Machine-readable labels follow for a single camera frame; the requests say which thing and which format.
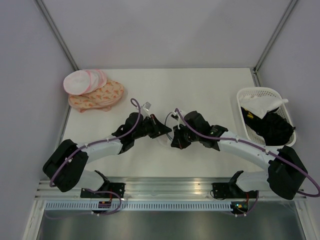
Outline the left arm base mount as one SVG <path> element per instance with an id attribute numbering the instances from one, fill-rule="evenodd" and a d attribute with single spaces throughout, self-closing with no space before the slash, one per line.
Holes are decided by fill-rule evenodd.
<path id="1" fill-rule="evenodd" d="M 99 189 L 99 191 L 109 191 L 116 193 L 119 195 L 121 198 L 124 197 L 125 193 L 125 186 L 126 184 L 123 182 L 110 182 L 108 185 L 108 188 L 102 188 Z M 93 193 L 88 190 L 85 190 L 84 188 L 81 189 L 80 197 L 83 199 L 109 199 L 109 198 L 116 198 L 111 193 Z"/>

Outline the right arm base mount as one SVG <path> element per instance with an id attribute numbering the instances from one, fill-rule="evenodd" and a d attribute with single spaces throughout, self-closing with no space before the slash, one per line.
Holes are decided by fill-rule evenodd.
<path id="1" fill-rule="evenodd" d="M 211 184 L 211 196 L 216 200 L 234 199 L 237 195 L 238 186 L 227 182 L 214 182 Z"/>

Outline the white mesh laundry bag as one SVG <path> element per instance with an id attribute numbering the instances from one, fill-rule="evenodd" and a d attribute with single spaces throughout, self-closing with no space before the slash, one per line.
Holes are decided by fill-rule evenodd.
<path id="1" fill-rule="evenodd" d="M 167 127 L 171 128 L 171 132 L 159 137 L 157 139 L 157 142 L 162 146 L 166 148 L 171 147 L 172 140 L 174 138 L 174 126 L 177 126 L 177 121 L 171 117 L 171 114 L 173 111 L 169 112 L 166 117 L 164 118 L 163 124 L 166 125 Z"/>

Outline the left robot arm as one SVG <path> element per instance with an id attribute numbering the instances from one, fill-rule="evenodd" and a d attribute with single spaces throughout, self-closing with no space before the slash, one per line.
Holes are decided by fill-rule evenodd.
<path id="1" fill-rule="evenodd" d="M 104 198 L 111 189 L 110 181 L 100 171 L 88 171 L 85 166 L 104 157 L 127 152 L 139 138 L 155 139 L 171 131 L 154 114 L 143 116 L 133 112 L 124 124 L 105 139 L 83 145 L 71 139 L 64 140 L 46 161 L 42 171 L 51 180 L 51 185 L 63 193 L 82 188 L 98 198 Z"/>

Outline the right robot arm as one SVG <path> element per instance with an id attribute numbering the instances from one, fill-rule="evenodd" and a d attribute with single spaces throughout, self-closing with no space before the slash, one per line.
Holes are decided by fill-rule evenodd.
<path id="1" fill-rule="evenodd" d="M 204 147 L 238 156 L 261 168 L 261 171 L 237 171 L 228 182 L 228 192 L 235 198 L 250 191 L 273 191 L 292 200 L 308 173 L 296 151 L 287 145 L 265 146 L 238 137 L 220 125 L 210 125 L 197 111 L 186 115 L 175 111 L 171 147 L 185 149 L 193 142 Z"/>

